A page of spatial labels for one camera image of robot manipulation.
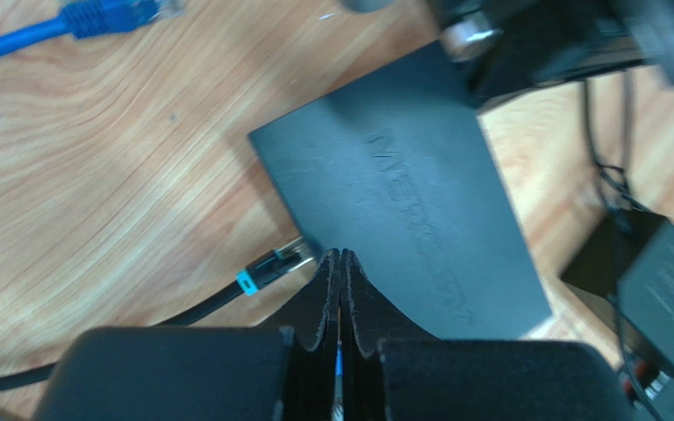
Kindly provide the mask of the black network switch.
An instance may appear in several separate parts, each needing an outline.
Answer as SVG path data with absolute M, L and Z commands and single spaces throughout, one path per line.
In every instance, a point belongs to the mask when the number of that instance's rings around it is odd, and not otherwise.
M 355 252 L 443 339 L 517 339 L 551 310 L 494 159 L 439 43 L 249 135 L 302 236 Z

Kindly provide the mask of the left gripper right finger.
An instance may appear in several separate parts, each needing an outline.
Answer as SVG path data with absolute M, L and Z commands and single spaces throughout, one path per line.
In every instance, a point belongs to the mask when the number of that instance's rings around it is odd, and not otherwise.
M 629 420 L 617 375 L 578 342 L 438 339 L 340 263 L 346 420 Z

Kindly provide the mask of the black cable teal plug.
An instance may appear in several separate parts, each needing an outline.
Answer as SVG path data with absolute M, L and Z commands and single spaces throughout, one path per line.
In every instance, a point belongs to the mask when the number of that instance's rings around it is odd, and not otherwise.
M 220 310 L 239 296 L 252 296 L 283 276 L 302 267 L 314 258 L 308 243 L 295 239 L 273 249 L 245 266 L 234 281 L 216 294 L 189 309 L 158 323 L 159 326 L 190 326 Z M 52 375 L 55 363 L 0 376 L 0 393 L 45 382 Z

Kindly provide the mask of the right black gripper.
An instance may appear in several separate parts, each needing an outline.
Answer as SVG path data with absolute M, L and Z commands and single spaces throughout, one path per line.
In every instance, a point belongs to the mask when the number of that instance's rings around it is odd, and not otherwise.
M 429 1 L 479 111 L 527 92 L 657 66 L 674 85 L 674 1 Z

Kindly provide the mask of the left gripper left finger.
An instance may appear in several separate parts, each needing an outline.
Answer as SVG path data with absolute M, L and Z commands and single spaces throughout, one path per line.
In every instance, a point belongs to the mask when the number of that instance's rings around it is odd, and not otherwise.
M 37 420 L 328 420 L 341 254 L 254 327 L 105 327 L 58 363 Z

